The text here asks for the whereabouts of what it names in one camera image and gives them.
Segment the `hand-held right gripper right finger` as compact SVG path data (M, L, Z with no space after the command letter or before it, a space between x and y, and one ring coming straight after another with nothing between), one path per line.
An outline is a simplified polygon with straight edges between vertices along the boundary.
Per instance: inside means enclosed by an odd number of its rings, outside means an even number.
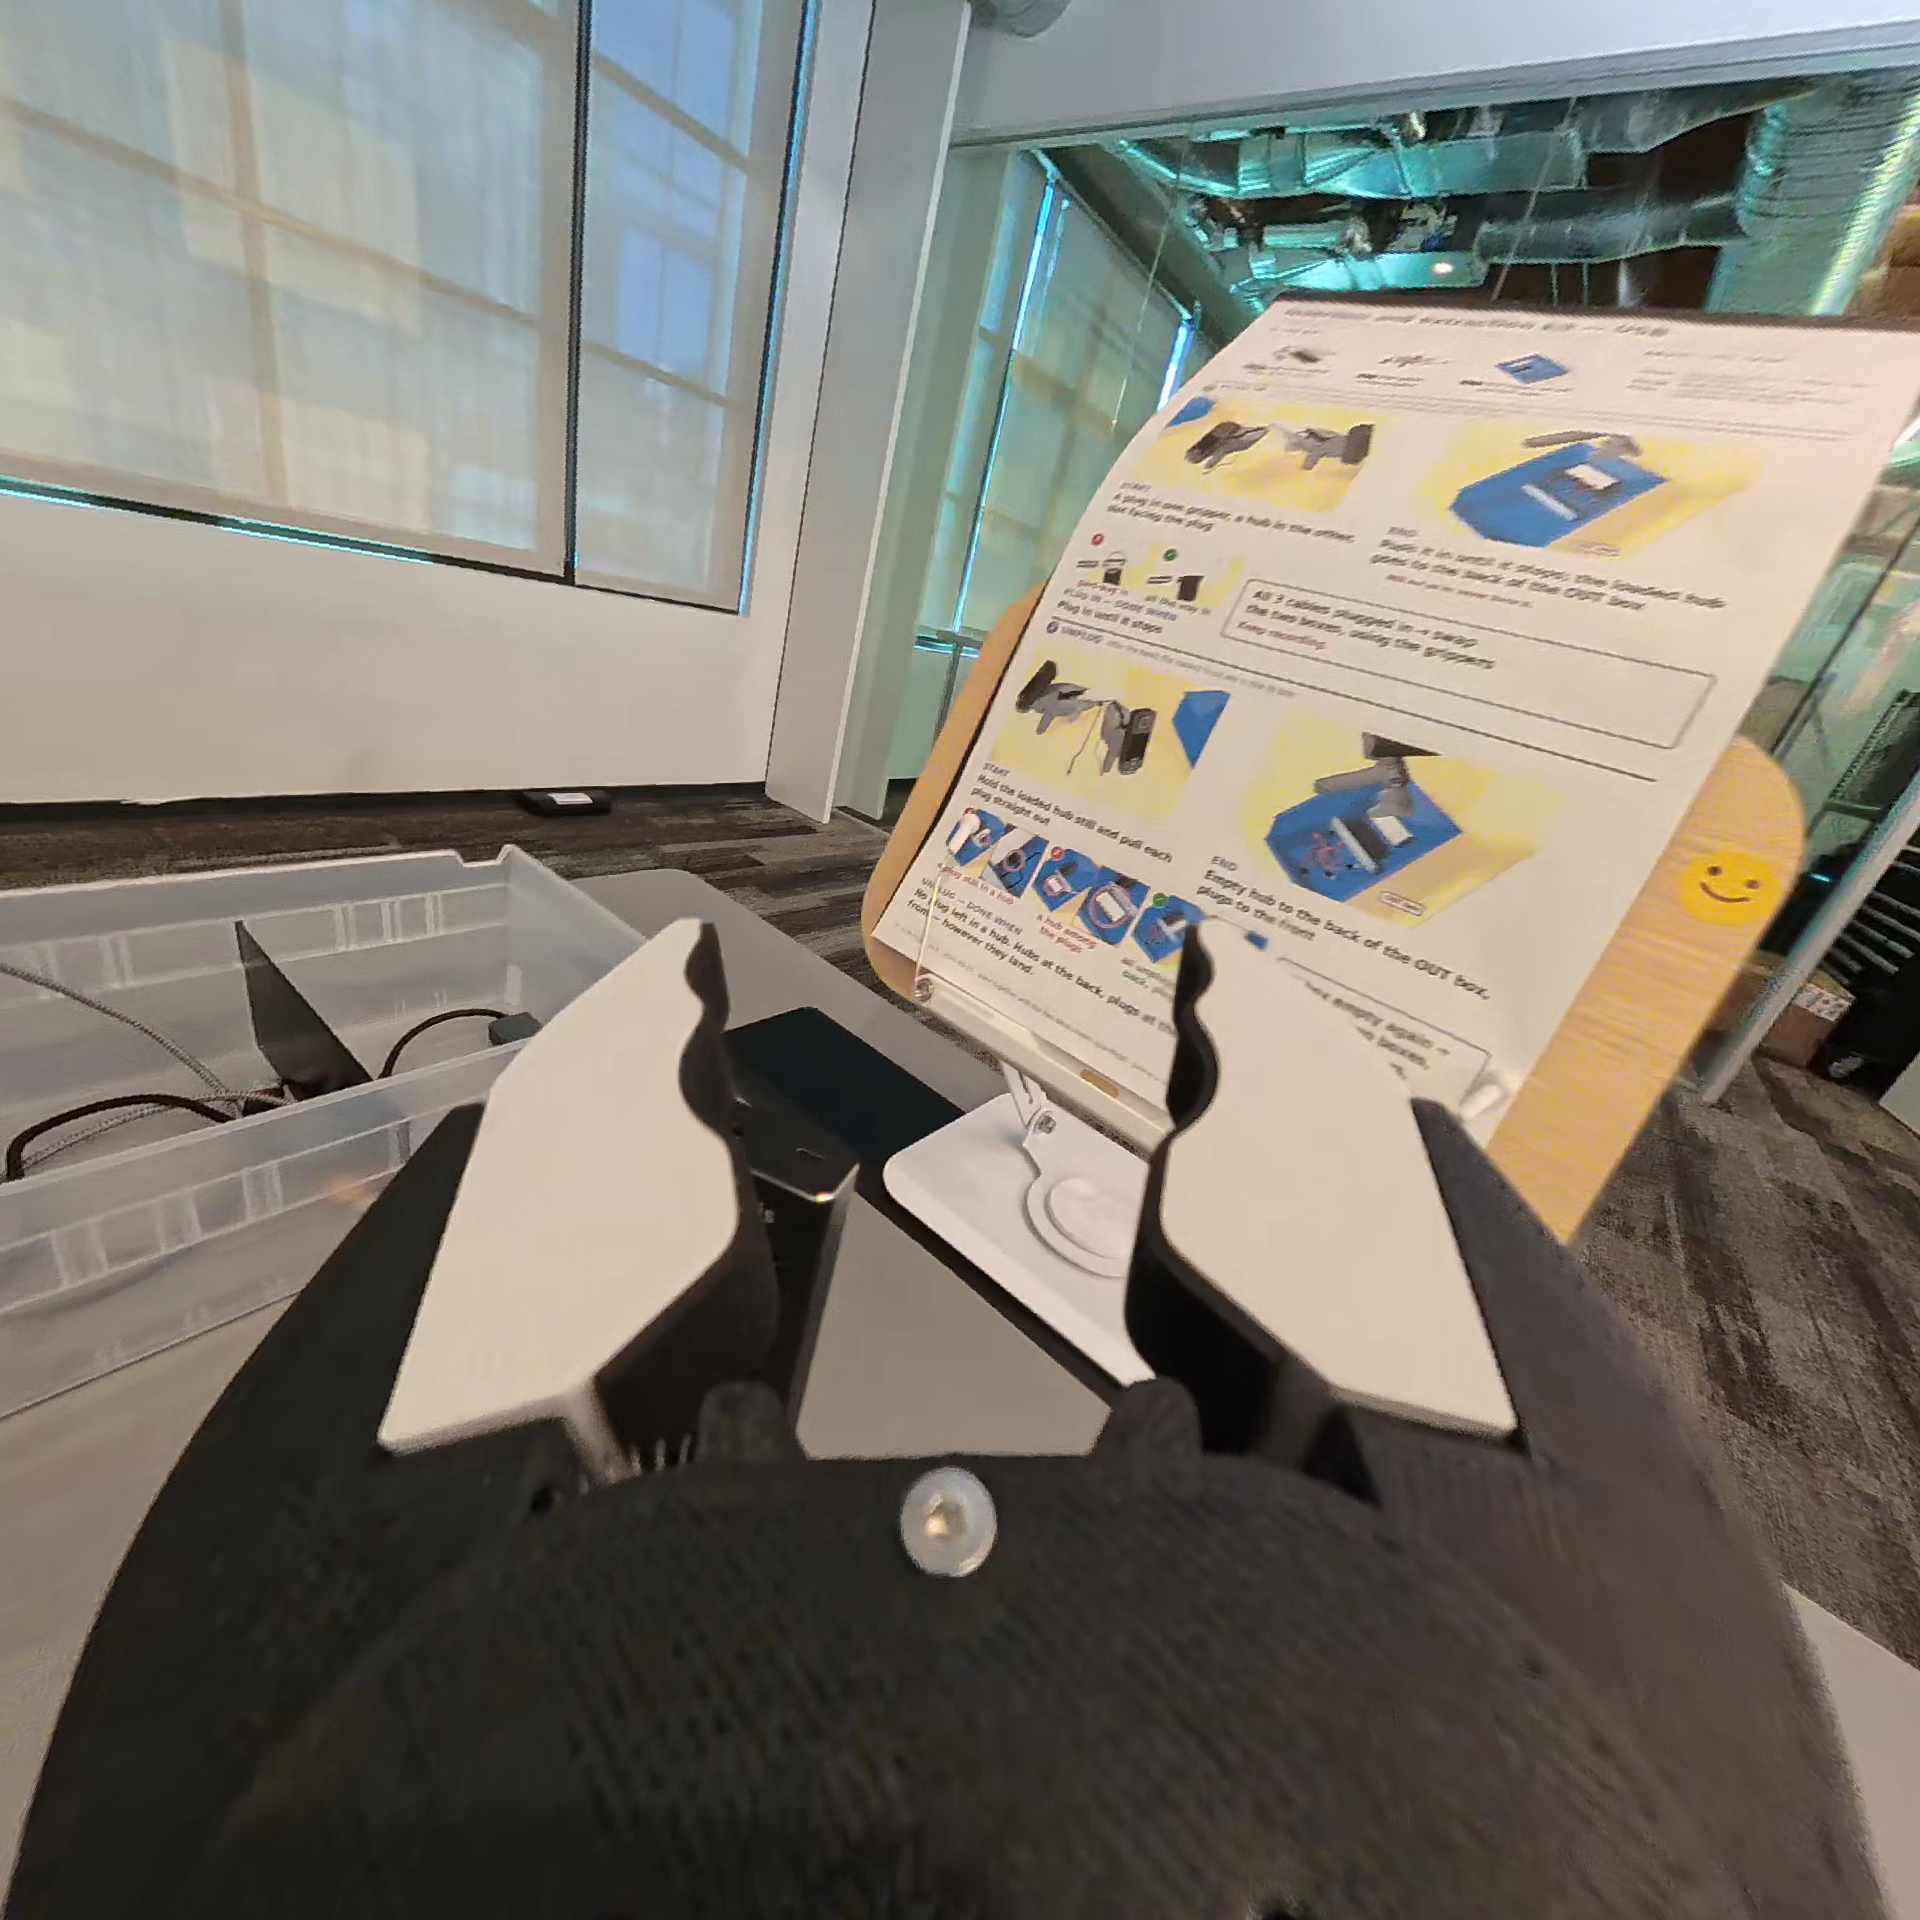
M1403 1077L1356 1022L1214 920L1174 997L1122 1320L1213 1453L1313 1457L1373 1415L1522 1434Z

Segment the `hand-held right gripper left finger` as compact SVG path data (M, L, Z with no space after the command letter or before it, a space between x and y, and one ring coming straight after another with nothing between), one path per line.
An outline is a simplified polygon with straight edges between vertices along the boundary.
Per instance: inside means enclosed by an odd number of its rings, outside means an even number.
M501 1070L380 1422L391 1457L555 1423L591 1479L679 1467L781 1283L736 1129L710 920L647 937Z

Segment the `black usb hub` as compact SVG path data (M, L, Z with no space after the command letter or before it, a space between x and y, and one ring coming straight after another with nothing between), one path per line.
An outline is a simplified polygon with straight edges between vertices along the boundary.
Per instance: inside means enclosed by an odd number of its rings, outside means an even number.
M781 1093L857 1164L857 1192L884 1220L947 1268L949 1245L906 1213L884 1187L884 1166L965 1118L965 1107L928 1086L822 1008L789 1008L725 1035L732 1068Z

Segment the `clear plastic bin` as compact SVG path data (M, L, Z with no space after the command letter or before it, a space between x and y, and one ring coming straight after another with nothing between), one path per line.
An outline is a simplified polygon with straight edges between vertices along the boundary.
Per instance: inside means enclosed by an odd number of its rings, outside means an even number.
M482 1100L527 1045L459 1022L375 1082L396 1039L445 1008L549 1024L639 946L508 846L8 893L5 962L107 999L242 1090L272 1086L235 920L372 1083L223 1127L156 1113L5 1181L5 1415L301 1289L442 1118ZM156 1090L206 1097L132 1028L5 980L5 1146L86 1100Z

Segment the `black bin divider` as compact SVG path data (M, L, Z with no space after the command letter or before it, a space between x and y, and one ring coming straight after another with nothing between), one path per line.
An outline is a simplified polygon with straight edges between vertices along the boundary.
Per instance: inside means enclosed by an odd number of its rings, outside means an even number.
M294 1100L372 1083L348 1045L328 1024L294 980L268 956L245 920L232 924L258 1056Z

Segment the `wooden display board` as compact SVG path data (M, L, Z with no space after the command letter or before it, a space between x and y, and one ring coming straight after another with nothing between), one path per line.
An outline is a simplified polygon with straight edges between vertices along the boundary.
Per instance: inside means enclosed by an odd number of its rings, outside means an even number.
M1146 1157L1162 1140L1165 1118L1151 1118L1096 1070L1034 1051L957 991L917 994L917 959L879 933L1041 593L1034 584L991 629L978 677L949 707L868 874L859 931L879 980L910 1008L925 1008L991 1063L1015 1068L1067 1118ZM1692 863L1717 852L1757 857L1763 877L1787 877L1804 844L1805 824L1788 776L1751 737L1733 737L1490 1140L1494 1164L1554 1237L1572 1241L1579 1231L1759 940L1757 920L1717 924L1686 904Z

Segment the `yellow smiley sticker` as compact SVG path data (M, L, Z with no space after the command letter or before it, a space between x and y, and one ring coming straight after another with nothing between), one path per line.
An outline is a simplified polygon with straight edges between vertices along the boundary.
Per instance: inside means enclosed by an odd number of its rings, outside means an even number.
M1713 850L1692 858L1676 884L1681 910L1706 924L1768 924L1780 909L1783 877L1754 852Z

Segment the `printed instruction sheet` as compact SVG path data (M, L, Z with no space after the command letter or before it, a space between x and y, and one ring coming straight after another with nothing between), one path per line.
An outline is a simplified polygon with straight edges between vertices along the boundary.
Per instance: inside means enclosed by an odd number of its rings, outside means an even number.
M1278 303L1090 497L874 946L1162 1118L1240 931L1490 1140L1915 417L1915 328Z

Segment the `large window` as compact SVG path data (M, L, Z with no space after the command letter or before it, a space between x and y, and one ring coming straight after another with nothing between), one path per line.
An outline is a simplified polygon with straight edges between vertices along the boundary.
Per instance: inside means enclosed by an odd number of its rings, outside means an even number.
M815 3L5 3L5 493L741 610Z

